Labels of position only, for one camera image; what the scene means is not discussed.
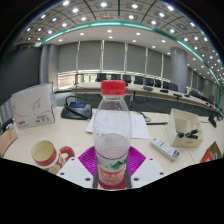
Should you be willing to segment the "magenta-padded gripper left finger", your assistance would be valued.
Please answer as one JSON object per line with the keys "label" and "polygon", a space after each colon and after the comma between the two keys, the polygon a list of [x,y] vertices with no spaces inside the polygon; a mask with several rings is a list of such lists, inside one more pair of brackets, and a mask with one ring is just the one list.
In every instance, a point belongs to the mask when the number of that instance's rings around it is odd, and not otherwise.
{"label": "magenta-padded gripper left finger", "polygon": [[98,171],[95,148],[90,147],[77,158],[71,157],[58,172],[58,176],[78,186],[96,189]]}

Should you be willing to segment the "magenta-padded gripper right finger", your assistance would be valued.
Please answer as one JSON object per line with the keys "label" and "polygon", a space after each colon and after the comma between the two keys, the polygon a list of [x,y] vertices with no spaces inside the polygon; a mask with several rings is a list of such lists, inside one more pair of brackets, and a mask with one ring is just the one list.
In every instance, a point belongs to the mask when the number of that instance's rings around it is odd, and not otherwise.
{"label": "magenta-padded gripper right finger", "polygon": [[165,171],[154,158],[147,158],[134,147],[130,147],[126,171],[128,189],[141,188],[165,176]]}

